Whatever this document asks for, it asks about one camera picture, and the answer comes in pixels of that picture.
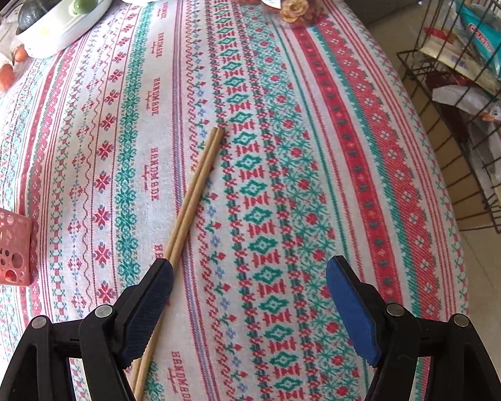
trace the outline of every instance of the chopstick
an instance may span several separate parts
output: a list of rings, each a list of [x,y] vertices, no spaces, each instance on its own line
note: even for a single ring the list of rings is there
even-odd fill
[[[164,253],[166,255],[166,259],[169,260],[174,270],[176,270],[180,261],[182,250],[187,241],[187,234],[189,233],[191,224],[195,218],[196,208],[198,207],[202,197],[211,167],[217,157],[223,134],[224,131],[222,128],[213,128],[211,130],[208,139],[206,140],[204,151],[200,157],[198,167],[193,175],[193,179],[191,180],[184,201],[182,202],[182,207],[180,208],[176,218],[175,227],[173,228],[169,241],[167,242],[167,248]],[[158,336],[160,334],[162,318],[163,314],[160,316],[160,319],[152,332],[152,336],[148,341],[143,357],[134,360],[134,363],[132,364],[130,387],[134,392],[136,401],[142,401],[143,399],[148,368],[150,367],[152,355],[154,354],[156,342],[158,341]]]

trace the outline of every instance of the wire basket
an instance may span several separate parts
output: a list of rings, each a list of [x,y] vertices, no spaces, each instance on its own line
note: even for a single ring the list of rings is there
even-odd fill
[[[414,49],[397,56],[410,95],[427,98],[416,108],[429,139],[448,129],[431,142],[458,227],[500,234],[501,0],[429,0]]]

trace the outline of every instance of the metal screw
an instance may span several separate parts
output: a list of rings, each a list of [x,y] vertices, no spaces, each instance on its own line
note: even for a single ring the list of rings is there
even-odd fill
[[[99,318],[105,318],[112,314],[113,308],[110,305],[102,305],[95,309],[95,315]]]
[[[386,310],[392,316],[403,316],[404,315],[404,307],[398,305],[397,303],[390,303],[386,306]]]
[[[453,321],[460,327],[467,327],[470,323],[470,319],[466,315],[461,313],[456,314],[453,317]]]
[[[41,327],[44,327],[46,324],[46,318],[44,316],[38,316],[37,318],[34,318],[33,321],[31,322],[31,326],[34,329],[40,329]]]

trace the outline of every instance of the table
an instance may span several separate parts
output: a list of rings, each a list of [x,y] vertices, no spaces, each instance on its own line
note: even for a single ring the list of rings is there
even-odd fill
[[[228,0],[114,1],[71,47],[33,61],[0,101],[0,206],[34,220],[32,286],[0,285],[0,381],[32,317],[82,318],[163,256],[213,125],[226,137],[146,399],[362,399],[372,371],[325,285],[336,254],[417,316],[467,313],[420,120],[356,16],[324,3],[319,25],[292,31]]]

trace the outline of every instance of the blue pad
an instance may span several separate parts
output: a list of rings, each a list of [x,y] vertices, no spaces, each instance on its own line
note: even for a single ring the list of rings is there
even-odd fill
[[[361,283],[350,267],[349,270],[351,277],[354,277],[353,281],[357,280],[358,285],[374,289],[371,285]],[[371,366],[377,366],[382,353],[377,343],[376,323],[336,258],[332,258],[326,266],[326,284],[349,337],[353,341],[356,354],[367,360]]]

